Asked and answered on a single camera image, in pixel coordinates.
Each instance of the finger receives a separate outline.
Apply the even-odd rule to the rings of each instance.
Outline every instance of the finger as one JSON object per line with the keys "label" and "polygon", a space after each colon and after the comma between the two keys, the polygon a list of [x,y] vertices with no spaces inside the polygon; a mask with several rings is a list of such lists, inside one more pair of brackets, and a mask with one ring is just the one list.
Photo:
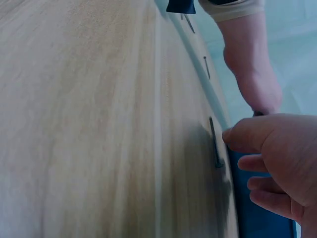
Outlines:
{"label": "finger", "polygon": [[285,194],[283,189],[277,185],[273,178],[252,177],[248,180],[249,190],[262,190],[266,192]]}
{"label": "finger", "polygon": [[277,215],[297,220],[295,214],[292,214],[291,198],[287,194],[276,194],[261,190],[253,190],[250,193],[250,199],[258,206],[273,212]]}
{"label": "finger", "polygon": [[241,170],[250,172],[267,173],[266,166],[261,155],[246,155],[238,161],[238,167]]}
{"label": "finger", "polygon": [[278,126],[274,116],[243,119],[223,133],[223,141],[233,150],[259,153],[265,140]]}

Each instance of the light wood surface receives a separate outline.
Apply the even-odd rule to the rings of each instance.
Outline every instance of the light wood surface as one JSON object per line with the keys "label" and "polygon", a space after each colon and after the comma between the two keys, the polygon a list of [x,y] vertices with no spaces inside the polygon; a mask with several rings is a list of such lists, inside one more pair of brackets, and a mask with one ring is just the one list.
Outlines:
{"label": "light wood surface", "polygon": [[1,238],[236,238],[214,116],[152,0],[0,2]]}

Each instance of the sleeve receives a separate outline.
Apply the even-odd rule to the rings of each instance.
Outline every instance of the sleeve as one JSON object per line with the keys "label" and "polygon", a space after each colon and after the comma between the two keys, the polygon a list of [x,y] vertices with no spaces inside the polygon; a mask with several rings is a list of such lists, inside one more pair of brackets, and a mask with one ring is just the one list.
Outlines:
{"label": "sleeve", "polygon": [[265,0],[199,0],[216,22],[264,11]]}

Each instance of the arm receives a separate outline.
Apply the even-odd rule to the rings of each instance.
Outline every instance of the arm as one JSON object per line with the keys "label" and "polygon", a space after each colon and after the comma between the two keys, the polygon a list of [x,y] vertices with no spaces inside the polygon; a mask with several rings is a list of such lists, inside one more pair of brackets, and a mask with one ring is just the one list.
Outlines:
{"label": "arm", "polygon": [[[228,2],[230,0],[211,0]],[[224,38],[224,59],[245,101],[255,112],[279,112],[282,92],[269,62],[263,0],[215,5],[200,0]]]}

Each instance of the hand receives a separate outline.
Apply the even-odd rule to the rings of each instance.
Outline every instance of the hand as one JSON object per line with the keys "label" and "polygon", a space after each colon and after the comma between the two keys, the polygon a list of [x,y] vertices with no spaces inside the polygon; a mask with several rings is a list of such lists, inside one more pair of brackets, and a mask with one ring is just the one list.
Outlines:
{"label": "hand", "polygon": [[223,140],[234,151],[260,153],[242,157],[240,169],[272,176],[249,179],[250,199],[297,221],[306,237],[317,237],[317,117],[244,119],[225,131]]}

